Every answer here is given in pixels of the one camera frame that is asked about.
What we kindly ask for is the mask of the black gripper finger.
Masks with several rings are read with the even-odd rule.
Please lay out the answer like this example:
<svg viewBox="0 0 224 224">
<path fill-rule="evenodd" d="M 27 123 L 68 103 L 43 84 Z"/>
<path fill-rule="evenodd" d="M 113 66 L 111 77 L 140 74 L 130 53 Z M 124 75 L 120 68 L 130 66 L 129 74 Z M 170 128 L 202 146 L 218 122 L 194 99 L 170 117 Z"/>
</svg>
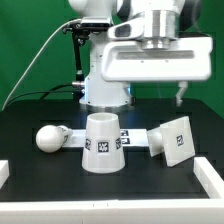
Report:
<svg viewBox="0 0 224 224">
<path fill-rule="evenodd" d="M 181 106 L 182 105 L 182 98 L 186 92 L 186 90 L 188 89 L 188 83 L 186 81 L 181 81 L 178 83 L 178 87 L 179 87 L 179 90 L 175 96 L 176 98 L 176 105 L 177 106 Z"/>
</svg>

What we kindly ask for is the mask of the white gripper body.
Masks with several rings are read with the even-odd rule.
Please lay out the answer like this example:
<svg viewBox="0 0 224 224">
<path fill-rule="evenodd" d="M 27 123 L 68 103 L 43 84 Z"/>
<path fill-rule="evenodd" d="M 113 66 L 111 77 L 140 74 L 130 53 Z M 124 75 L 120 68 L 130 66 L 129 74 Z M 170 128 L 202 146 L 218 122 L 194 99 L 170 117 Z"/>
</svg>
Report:
<svg viewBox="0 0 224 224">
<path fill-rule="evenodd" d="M 209 36 L 176 36 L 174 14 L 143 14 L 108 30 L 102 77 L 107 81 L 203 81 L 211 75 Z"/>
</svg>

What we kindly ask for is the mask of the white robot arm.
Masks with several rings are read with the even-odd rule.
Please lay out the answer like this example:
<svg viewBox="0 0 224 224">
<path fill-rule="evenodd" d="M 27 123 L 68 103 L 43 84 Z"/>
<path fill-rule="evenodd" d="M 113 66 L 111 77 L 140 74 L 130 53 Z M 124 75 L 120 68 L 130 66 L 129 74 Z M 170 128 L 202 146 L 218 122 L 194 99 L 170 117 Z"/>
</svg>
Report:
<svg viewBox="0 0 224 224">
<path fill-rule="evenodd" d="M 201 0 L 68 0 L 80 15 L 78 37 L 91 41 L 90 73 L 80 103 L 119 108 L 133 82 L 177 82 L 180 102 L 190 81 L 211 75 L 212 38 L 197 25 Z"/>
</svg>

